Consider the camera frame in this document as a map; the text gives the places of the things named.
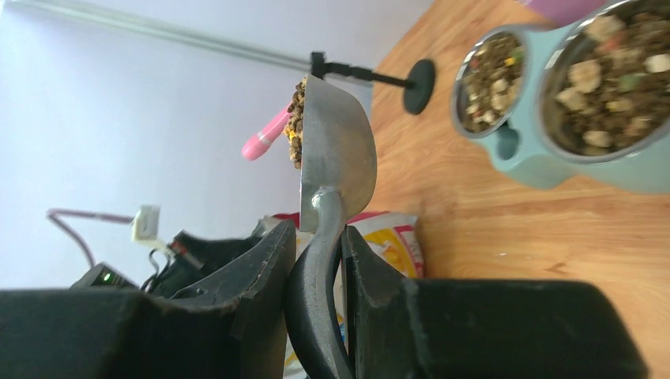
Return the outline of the pet food bag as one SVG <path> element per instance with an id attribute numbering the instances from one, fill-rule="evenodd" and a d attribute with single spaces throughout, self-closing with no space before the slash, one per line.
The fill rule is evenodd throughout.
<path id="1" fill-rule="evenodd" d="M 252 236 L 264 237 L 280 221 L 296 222 L 296 253 L 295 259 L 303 253 L 313 238 L 313 233 L 298 230 L 299 213 L 276 214 L 261 218 Z M 380 256 L 387 264 L 394 267 L 402 275 L 409 278 L 424 276 L 424 259 L 420 244 L 417 241 L 415 225 L 417 216 L 402 212 L 362 212 L 348 221 L 348 225 L 356 228 L 369 245 L 370 249 Z M 337 311 L 337 322 L 345 340 L 344 322 L 344 288 L 341 270 L 338 268 L 334 281 L 334 301 Z M 302 363 L 297 358 L 290 339 L 284 357 L 283 378 L 308 378 Z"/>

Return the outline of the metal food scoop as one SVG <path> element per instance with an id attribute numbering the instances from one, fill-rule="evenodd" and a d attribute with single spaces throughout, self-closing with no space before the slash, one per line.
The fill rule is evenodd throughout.
<path id="1" fill-rule="evenodd" d="M 377 156 L 358 99 L 308 76 L 303 109 L 299 229 L 313 235 L 288 277 L 284 318 L 292 347 L 311 378 L 352 378 L 333 295 L 346 223 L 375 191 Z"/>

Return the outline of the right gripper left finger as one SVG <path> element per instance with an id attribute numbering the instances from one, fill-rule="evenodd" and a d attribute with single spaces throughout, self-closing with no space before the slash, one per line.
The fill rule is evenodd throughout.
<path id="1" fill-rule="evenodd" d="M 160 298 L 128 289 L 1 293 L 4 378 L 280 378 L 295 225 Z"/>

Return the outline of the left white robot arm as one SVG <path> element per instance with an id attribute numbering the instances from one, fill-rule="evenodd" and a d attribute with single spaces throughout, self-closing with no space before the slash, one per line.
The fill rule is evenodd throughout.
<path id="1" fill-rule="evenodd" d="M 106 263 L 90 268 L 71 287 L 117 287 L 139 290 L 162 298 L 170 298 L 183 288 L 213 274 L 255 247 L 262 238 L 203 239 L 179 232 L 168 244 L 169 255 L 165 266 L 156 268 L 145 282 L 138 286 Z"/>

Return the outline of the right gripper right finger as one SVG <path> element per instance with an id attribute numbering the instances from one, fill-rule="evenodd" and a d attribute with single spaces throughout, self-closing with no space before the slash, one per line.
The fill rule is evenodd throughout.
<path id="1" fill-rule="evenodd" d="M 599 288 L 568 280 L 411 279 L 341 236 L 358 378 L 646 378 Z"/>

